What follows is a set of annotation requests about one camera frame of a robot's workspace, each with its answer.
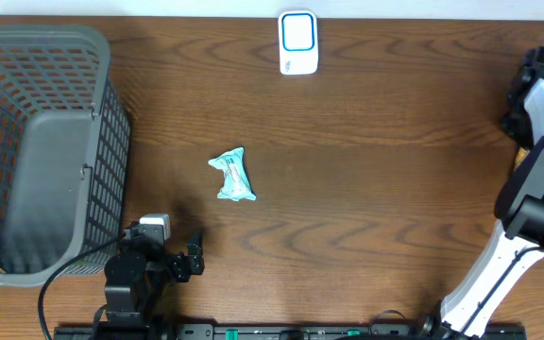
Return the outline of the mint green tissue pack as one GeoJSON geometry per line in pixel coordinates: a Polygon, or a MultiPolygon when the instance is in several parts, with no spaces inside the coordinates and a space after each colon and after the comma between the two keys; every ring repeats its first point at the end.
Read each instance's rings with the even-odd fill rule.
{"type": "Polygon", "coordinates": [[[244,167],[245,149],[242,146],[210,159],[208,165],[223,173],[224,183],[217,194],[219,199],[255,201],[247,172],[244,167]]]}

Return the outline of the yellow snack bag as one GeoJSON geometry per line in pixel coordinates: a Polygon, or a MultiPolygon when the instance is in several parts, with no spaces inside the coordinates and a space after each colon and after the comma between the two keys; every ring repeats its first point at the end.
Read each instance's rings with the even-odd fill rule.
{"type": "Polygon", "coordinates": [[[514,169],[517,169],[521,163],[524,161],[524,159],[527,157],[529,151],[520,147],[516,153],[516,157],[514,159],[514,169]]]}

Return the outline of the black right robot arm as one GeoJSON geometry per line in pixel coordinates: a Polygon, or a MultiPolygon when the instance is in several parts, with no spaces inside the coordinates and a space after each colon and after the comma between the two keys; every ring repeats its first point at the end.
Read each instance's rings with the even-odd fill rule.
{"type": "Polygon", "coordinates": [[[519,279],[544,258],[544,46],[531,49],[507,95],[500,124],[525,155],[503,185],[488,244],[461,283],[416,331],[424,339],[498,339],[488,323],[519,279]]]}

